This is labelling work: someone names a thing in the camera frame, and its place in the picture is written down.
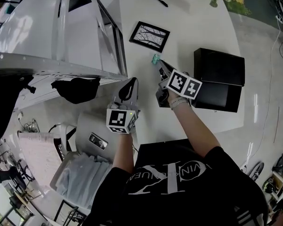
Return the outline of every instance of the black and white fiducial marker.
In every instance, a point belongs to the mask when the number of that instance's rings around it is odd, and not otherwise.
[[[127,133],[124,128],[110,127],[110,129],[111,129],[112,132],[116,132],[116,133]]]
[[[195,99],[201,85],[201,81],[189,77],[177,70],[173,70],[166,87],[182,97]]]
[[[110,126],[124,126],[126,121],[127,112],[126,111],[112,111],[110,117]]]

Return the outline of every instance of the black picture frame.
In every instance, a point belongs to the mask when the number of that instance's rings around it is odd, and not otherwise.
[[[140,28],[140,26],[147,26],[147,27],[150,27],[150,28],[153,28],[153,29],[156,29],[156,30],[158,30],[158,31],[161,31],[161,32],[165,33],[165,36],[164,36],[163,41],[162,41],[162,44],[161,44],[161,46],[160,46],[159,48],[156,47],[156,46],[153,46],[153,45],[150,45],[150,44],[146,44],[146,43],[144,43],[144,42],[141,42],[141,41],[139,41],[139,40],[134,39],[136,33],[138,32],[138,29]],[[165,43],[166,43],[166,41],[167,41],[169,35],[170,35],[170,32],[167,31],[167,30],[165,30],[165,29],[162,29],[162,28],[153,26],[153,25],[151,25],[151,24],[147,24],[147,23],[144,23],[144,22],[140,22],[140,21],[139,21],[138,24],[136,25],[136,28],[134,29],[134,32],[132,33],[132,35],[131,35],[131,37],[130,37],[130,39],[129,39],[129,42],[131,42],[131,43],[136,43],[136,44],[139,44],[139,45],[141,45],[141,46],[144,46],[144,47],[150,48],[150,49],[152,49],[152,50],[155,50],[155,51],[157,51],[157,52],[159,52],[159,53],[162,53],[163,48],[164,48],[164,46],[165,46]]]

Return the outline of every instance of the folded white cloth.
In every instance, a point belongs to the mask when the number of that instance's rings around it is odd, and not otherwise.
[[[102,158],[86,154],[75,158],[57,180],[57,192],[69,202],[91,209],[94,195],[112,165]]]

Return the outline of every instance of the black t-shirt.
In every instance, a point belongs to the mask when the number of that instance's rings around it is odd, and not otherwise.
[[[262,196],[221,147],[202,158],[185,140],[141,145],[134,173],[109,172],[83,226],[245,225]]]

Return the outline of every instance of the white cable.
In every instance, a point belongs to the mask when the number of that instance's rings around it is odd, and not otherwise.
[[[247,164],[248,164],[248,161],[259,151],[260,145],[262,144],[262,141],[263,141],[263,139],[264,139],[266,121],[267,121],[268,114],[269,114],[270,98],[271,98],[271,83],[272,83],[272,76],[273,76],[272,52],[273,52],[273,49],[274,49],[274,45],[276,44],[276,42],[277,42],[277,40],[278,40],[278,37],[279,37],[279,35],[280,35],[280,33],[281,33],[281,27],[279,26],[278,21],[277,21],[277,25],[278,25],[278,28],[279,28],[279,33],[278,33],[278,35],[277,35],[277,37],[276,37],[276,40],[274,41],[274,43],[273,43],[273,45],[272,45],[271,55],[270,55],[271,77],[270,77],[270,83],[269,83],[268,110],[267,110],[267,115],[266,115],[266,119],[265,119],[265,123],[264,123],[263,136],[262,136],[262,139],[260,140],[259,147],[258,147],[258,149],[256,150],[256,152],[255,152],[250,158],[247,158],[247,160],[242,164],[242,166],[241,166],[240,168],[243,168],[245,165],[247,165]]]

